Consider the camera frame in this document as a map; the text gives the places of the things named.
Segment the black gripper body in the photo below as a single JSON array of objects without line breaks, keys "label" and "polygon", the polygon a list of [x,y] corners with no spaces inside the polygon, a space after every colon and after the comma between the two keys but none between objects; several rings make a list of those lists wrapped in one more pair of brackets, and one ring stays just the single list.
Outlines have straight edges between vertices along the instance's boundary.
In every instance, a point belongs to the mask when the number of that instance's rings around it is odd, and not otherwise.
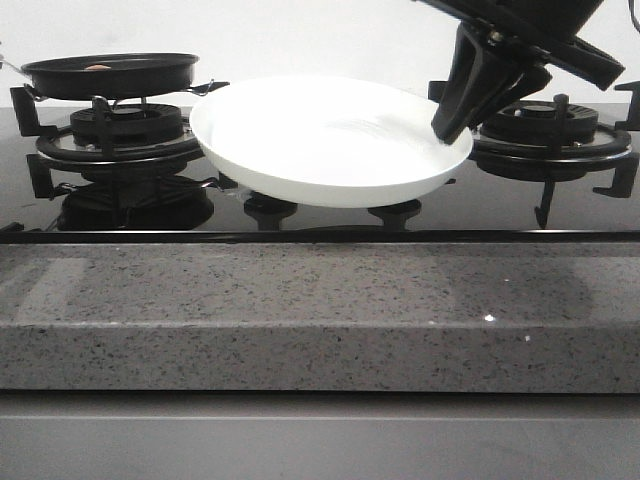
[{"label": "black gripper body", "polygon": [[578,37],[601,6],[599,1],[430,1],[430,6],[460,20],[512,36],[542,58],[601,90],[625,67],[608,53]]}]

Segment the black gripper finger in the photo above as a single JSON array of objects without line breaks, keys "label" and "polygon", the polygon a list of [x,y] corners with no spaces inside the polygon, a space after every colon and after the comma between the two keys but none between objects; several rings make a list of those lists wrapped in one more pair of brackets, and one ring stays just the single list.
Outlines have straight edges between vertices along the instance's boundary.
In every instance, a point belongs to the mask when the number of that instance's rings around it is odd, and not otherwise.
[{"label": "black gripper finger", "polygon": [[478,124],[515,80],[515,61],[488,34],[470,22],[458,26],[449,77],[432,119],[441,140],[455,140]]},{"label": "black gripper finger", "polygon": [[442,141],[451,145],[466,128],[475,128],[502,108],[542,90],[551,80],[539,64],[502,77],[497,69],[473,68],[451,74],[442,94]]}]

